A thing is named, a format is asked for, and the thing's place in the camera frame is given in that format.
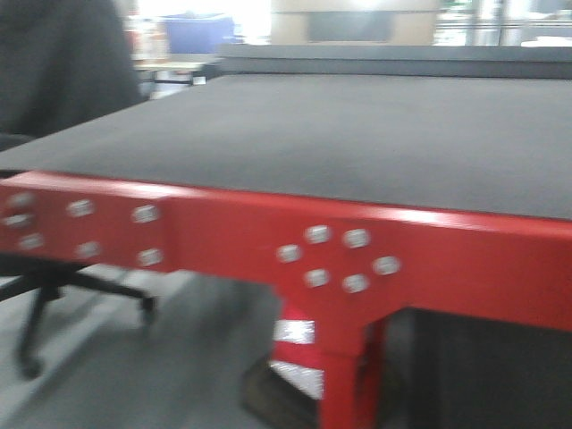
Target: bolt head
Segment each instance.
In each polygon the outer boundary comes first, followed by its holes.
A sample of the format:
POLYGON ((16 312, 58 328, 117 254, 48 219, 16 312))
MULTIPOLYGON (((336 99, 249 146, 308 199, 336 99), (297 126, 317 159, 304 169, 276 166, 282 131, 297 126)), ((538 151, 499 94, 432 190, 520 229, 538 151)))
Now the bolt head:
POLYGON ((96 212, 96 206, 89 199, 81 199, 70 203, 67 207, 68 215, 71 217, 83 217, 96 212))
POLYGON ((3 224, 8 228, 19 230, 22 228, 27 228, 32 225, 34 220, 33 214, 15 214, 14 216, 9 216, 3 219, 3 224))
POLYGON ((343 243, 348 248, 364 248, 370 241, 369 232, 363 229, 350 230, 343 234, 343 243))
POLYGON ((329 241, 332 237, 332 230, 326 225, 311 226, 304 232, 306 240, 310 244, 320 244, 329 241))
POLYGON ((278 257, 278 260, 283 264, 296 262, 302 257, 302 249, 295 244, 288 244, 278 248, 276 257, 278 257))
POLYGON ((44 236, 42 234, 30 234, 22 237, 18 243, 22 250, 33 250, 44 246, 44 236))
POLYGON ((8 206, 15 209, 27 208, 32 206, 35 200, 31 192, 20 192, 8 198, 8 206))
POLYGON ((137 259, 140 266, 157 265, 163 262, 163 252, 158 248, 150 248, 139 252, 137 259))
POLYGON ((324 269, 308 271, 304 275, 304 280, 310 288, 319 288, 320 286, 328 284, 330 281, 330 273, 324 269))
POLYGON ((380 257, 374 261, 374 272, 379 275, 391 275, 401 269, 401 261, 396 257, 380 257))
POLYGON ((96 257, 101 253, 101 247, 99 246, 99 243, 90 241, 76 247, 75 253, 81 259, 90 259, 91 257, 96 257))
POLYGON ((160 217, 159 209, 156 206, 148 205, 137 207, 131 214, 134 223, 154 222, 160 217))
POLYGON ((369 280, 363 274, 354 274, 343 279, 342 286, 347 293, 359 293, 368 288, 369 280))

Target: reflective tape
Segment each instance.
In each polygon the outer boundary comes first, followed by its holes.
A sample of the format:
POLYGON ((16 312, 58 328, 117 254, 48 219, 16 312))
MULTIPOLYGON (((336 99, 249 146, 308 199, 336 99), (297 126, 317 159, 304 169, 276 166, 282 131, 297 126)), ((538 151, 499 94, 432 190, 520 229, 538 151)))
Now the reflective tape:
POLYGON ((279 320, 274 326, 274 341, 314 344, 314 321, 279 320))
POLYGON ((270 367, 280 377, 313 400, 324 396, 324 370, 306 368, 279 360, 271 360, 270 367))

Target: black felt surface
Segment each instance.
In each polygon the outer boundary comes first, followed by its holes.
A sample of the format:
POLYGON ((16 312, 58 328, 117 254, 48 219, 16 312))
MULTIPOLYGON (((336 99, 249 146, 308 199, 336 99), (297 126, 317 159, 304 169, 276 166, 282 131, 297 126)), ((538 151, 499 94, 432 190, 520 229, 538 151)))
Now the black felt surface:
POLYGON ((0 154, 48 170, 572 218, 566 80, 243 75, 0 154))

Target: blue bin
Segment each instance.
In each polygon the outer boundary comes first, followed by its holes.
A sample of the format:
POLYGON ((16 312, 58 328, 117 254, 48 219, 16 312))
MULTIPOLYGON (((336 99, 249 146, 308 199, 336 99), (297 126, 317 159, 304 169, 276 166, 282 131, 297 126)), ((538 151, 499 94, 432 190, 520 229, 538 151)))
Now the blue bin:
POLYGON ((171 54, 212 54, 219 45, 236 42, 234 20, 229 15, 166 16, 164 24, 171 54))

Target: concrete floor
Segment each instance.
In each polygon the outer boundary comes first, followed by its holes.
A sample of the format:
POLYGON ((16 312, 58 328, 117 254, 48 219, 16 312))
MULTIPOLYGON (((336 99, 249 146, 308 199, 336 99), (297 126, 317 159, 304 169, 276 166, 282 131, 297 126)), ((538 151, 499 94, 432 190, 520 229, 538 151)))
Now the concrete floor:
POLYGON ((1 304, 0 428, 266 428, 241 408, 240 379, 271 347, 271 290, 191 273, 131 272, 126 283, 160 298, 153 327, 130 299, 68 288, 48 309, 46 368, 31 382, 12 350, 33 292, 1 304))

